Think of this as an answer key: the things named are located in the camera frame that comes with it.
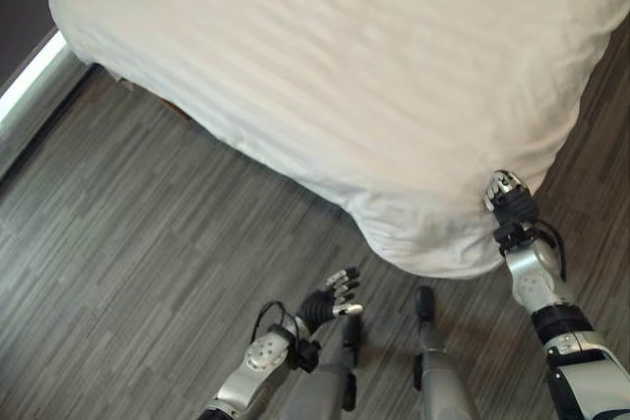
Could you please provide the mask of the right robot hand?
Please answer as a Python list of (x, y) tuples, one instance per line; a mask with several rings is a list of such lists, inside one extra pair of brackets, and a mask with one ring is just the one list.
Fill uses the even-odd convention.
[(538, 219), (538, 206), (529, 187), (508, 170), (492, 173), (482, 201), (500, 225), (534, 224)]

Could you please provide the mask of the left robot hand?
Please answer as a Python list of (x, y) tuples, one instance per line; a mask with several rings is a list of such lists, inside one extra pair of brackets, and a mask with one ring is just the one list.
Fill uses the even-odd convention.
[(353, 301), (359, 278), (360, 271), (356, 267), (338, 270), (301, 302), (296, 317), (309, 334), (334, 319), (363, 313), (363, 305)]

